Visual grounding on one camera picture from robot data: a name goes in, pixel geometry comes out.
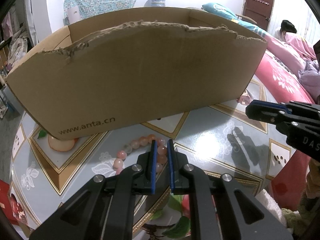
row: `cardboard box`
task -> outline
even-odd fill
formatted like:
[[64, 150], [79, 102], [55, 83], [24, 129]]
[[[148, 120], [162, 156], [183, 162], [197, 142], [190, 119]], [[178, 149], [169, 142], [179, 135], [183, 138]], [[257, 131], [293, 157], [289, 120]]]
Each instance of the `cardboard box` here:
[[7, 83], [36, 122], [66, 140], [235, 99], [266, 47], [254, 32], [204, 11], [132, 8], [61, 28]]

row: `brown wooden door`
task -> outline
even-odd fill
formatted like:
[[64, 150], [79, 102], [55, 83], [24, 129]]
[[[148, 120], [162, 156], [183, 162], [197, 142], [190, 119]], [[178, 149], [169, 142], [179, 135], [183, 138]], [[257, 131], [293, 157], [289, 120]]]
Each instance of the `brown wooden door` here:
[[250, 17], [257, 22], [257, 25], [264, 29], [268, 28], [273, 0], [246, 0], [243, 15]]

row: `silver rivet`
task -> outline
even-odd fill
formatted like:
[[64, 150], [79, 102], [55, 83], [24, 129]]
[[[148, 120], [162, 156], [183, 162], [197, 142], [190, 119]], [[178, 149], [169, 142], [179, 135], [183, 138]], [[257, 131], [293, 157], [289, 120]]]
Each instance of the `silver rivet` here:
[[141, 171], [142, 167], [139, 164], [134, 164], [134, 165], [132, 165], [132, 169], [134, 171]]
[[99, 183], [99, 182], [103, 181], [103, 176], [100, 174], [96, 175], [93, 177], [93, 181]]
[[186, 170], [186, 171], [192, 171], [193, 170], [193, 165], [191, 164], [186, 164], [183, 166], [183, 168]]
[[232, 176], [230, 174], [225, 173], [222, 175], [222, 179], [224, 181], [230, 181], [230, 180], [232, 180]]

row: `gray floor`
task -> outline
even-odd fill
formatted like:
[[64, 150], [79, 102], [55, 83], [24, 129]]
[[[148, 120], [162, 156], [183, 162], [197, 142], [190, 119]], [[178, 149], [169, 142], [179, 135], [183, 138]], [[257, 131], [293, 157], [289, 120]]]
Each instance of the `gray floor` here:
[[0, 119], [0, 179], [9, 183], [10, 158], [12, 154], [12, 145], [16, 135], [21, 115], [18, 112], [9, 110]]

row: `table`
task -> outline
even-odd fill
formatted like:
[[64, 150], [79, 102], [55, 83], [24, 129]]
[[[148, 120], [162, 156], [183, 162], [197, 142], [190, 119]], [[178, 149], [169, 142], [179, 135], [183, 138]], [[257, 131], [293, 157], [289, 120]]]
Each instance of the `table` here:
[[[116, 153], [125, 143], [149, 134], [172, 138], [175, 149], [185, 153], [190, 163], [213, 176], [230, 173], [256, 195], [286, 165], [294, 150], [275, 126], [246, 117], [245, 107], [253, 99], [276, 102], [254, 76], [238, 100], [79, 138], [65, 153], [52, 150], [47, 135], [38, 138], [41, 128], [24, 113], [12, 150], [9, 191], [20, 208], [18, 220], [29, 230], [37, 228], [95, 174], [114, 176]], [[150, 144], [133, 150], [124, 166], [134, 164], [138, 155], [149, 149]], [[164, 169], [157, 176], [156, 194], [136, 200], [134, 239], [161, 235], [182, 215], [188, 216], [186, 203], [186, 197], [170, 195]], [[150, 228], [158, 229], [157, 233], [150, 233]]]

